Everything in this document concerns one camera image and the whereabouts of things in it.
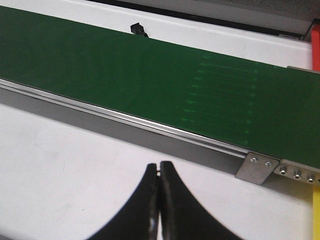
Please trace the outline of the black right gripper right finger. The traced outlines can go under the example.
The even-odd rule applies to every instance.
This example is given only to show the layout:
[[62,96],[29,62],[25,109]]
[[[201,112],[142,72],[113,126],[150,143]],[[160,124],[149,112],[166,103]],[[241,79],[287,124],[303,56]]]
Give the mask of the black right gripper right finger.
[[170,161],[160,163],[160,215],[164,240],[239,240],[194,197]]

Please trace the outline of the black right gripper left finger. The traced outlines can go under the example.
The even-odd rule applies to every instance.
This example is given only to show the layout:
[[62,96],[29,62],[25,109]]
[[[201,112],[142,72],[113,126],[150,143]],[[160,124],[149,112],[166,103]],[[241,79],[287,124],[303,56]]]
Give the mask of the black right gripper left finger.
[[159,226],[159,176],[148,164],[138,186],[117,214],[90,240],[156,240]]

